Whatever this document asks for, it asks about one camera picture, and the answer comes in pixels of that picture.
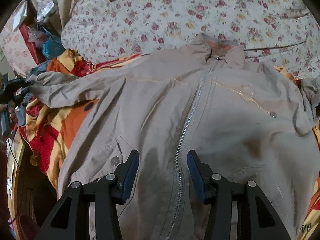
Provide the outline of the person's left hand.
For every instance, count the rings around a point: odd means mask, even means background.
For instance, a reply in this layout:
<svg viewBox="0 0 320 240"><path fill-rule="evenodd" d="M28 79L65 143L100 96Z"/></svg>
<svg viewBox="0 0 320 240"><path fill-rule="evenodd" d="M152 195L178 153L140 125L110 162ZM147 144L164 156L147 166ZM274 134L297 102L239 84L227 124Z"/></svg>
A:
<svg viewBox="0 0 320 240"><path fill-rule="evenodd" d="M10 120L12 121L12 123L16 124L17 123L17 116L16 116L16 113L15 113L14 107L10 107L9 116L10 116Z"/></svg>

